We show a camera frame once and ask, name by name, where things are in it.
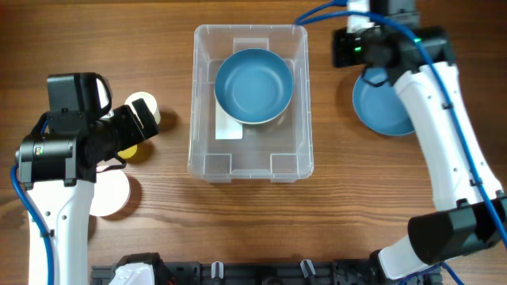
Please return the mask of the clear plastic storage container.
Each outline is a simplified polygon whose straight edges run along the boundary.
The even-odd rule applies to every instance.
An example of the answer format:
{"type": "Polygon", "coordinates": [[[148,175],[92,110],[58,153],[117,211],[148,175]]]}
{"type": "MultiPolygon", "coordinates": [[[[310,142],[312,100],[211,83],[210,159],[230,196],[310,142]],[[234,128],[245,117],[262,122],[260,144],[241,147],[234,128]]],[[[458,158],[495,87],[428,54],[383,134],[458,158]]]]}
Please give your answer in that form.
{"type": "Polygon", "coordinates": [[[194,32],[188,170],[212,183],[295,182],[314,170],[307,31],[294,25],[201,25],[194,32]],[[276,122],[243,124],[242,139],[215,139],[215,78],[235,52],[278,54],[294,77],[292,100],[276,122]]]}

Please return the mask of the cream cup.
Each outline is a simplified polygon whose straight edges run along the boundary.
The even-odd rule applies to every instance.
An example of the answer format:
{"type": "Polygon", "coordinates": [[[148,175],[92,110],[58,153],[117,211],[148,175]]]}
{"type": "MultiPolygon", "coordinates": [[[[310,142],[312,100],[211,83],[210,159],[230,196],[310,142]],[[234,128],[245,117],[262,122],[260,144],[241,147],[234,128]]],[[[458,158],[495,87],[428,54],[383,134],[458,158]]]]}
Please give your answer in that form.
{"type": "Polygon", "coordinates": [[[148,109],[150,110],[151,114],[153,115],[156,124],[160,124],[161,115],[160,115],[160,111],[158,109],[158,103],[157,103],[156,99],[154,98],[154,96],[151,95],[150,93],[139,91],[139,92],[131,94],[127,98],[127,100],[125,101],[125,104],[128,105],[132,109],[132,112],[135,114],[136,117],[139,117],[139,116],[133,106],[133,102],[138,99],[144,100],[148,109]]]}

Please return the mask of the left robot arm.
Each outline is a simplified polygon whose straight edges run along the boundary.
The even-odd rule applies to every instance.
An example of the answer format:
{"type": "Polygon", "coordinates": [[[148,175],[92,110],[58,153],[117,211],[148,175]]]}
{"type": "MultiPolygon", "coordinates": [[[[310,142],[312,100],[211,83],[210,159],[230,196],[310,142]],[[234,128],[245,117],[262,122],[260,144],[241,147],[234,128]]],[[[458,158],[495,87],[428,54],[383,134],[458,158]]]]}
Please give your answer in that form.
{"type": "Polygon", "coordinates": [[[131,186],[119,152],[159,133],[140,97],[109,107],[54,109],[17,151],[11,180],[29,213],[29,283],[86,284],[90,216],[122,210],[131,186]]]}

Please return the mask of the pink bowl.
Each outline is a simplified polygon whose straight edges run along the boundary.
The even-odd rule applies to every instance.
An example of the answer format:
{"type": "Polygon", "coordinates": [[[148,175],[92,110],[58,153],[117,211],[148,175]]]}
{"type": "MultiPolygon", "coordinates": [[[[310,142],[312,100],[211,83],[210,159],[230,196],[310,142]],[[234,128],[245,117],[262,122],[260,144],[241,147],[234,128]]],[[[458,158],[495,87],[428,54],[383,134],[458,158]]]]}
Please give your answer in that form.
{"type": "Polygon", "coordinates": [[[105,165],[97,167],[97,181],[90,208],[90,215],[95,217],[117,213],[127,204],[131,195],[126,174],[120,169],[105,169],[105,165]]]}

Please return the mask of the yellow cup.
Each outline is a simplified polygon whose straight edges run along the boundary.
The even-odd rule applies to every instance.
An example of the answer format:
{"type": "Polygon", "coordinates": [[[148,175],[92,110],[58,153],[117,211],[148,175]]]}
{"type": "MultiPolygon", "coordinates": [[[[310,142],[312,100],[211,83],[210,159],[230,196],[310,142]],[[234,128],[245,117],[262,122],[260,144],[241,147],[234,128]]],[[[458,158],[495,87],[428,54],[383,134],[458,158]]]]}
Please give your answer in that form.
{"type": "Polygon", "coordinates": [[[127,148],[126,150],[119,151],[118,156],[127,160],[130,158],[133,158],[135,156],[137,150],[138,150],[138,146],[134,145],[134,146],[127,148]]]}

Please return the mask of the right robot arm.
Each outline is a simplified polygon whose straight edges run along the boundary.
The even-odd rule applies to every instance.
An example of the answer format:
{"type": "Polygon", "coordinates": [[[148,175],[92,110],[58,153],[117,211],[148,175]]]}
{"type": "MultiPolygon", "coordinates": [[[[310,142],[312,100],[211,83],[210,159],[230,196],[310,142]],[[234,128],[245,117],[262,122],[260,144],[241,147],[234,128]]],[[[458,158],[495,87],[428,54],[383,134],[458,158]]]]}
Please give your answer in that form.
{"type": "Polygon", "coordinates": [[[433,188],[435,211],[411,218],[405,237],[372,254],[375,280],[399,281],[504,240],[506,196],[468,118],[446,32],[438,26],[408,33],[341,28],[333,34],[332,54],[336,67],[386,71],[414,126],[433,188]]]}

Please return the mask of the blue plate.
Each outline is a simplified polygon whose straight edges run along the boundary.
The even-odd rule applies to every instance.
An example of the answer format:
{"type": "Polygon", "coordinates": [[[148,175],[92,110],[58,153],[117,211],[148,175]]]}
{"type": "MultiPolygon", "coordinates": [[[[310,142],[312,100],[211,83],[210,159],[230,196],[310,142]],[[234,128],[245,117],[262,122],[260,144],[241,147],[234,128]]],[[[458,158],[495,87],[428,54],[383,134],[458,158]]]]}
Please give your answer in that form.
{"type": "Polygon", "coordinates": [[[274,117],[292,100],[294,77],[276,53],[250,48],[229,56],[215,78],[215,100],[228,115],[274,117]]]}
{"type": "Polygon", "coordinates": [[[414,133],[409,115],[382,68],[368,68],[353,87],[353,108],[360,121],[387,136],[414,133]]]}

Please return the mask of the cream plate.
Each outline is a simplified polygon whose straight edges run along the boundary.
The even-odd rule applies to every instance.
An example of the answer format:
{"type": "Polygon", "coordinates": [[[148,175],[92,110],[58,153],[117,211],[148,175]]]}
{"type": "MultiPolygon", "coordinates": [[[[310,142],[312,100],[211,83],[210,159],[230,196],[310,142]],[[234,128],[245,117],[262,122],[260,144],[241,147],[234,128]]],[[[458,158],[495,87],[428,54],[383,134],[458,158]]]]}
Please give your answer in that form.
{"type": "Polygon", "coordinates": [[[269,118],[254,116],[254,117],[248,117],[248,118],[243,118],[243,119],[239,119],[239,118],[235,118],[233,116],[230,116],[230,118],[233,121],[238,122],[239,124],[261,125],[261,124],[270,124],[272,122],[276,122],[279,119],[282,119],[283,116],[279,115],[279,116],[274,116],[274,117],[269,117],[269,118]]]}

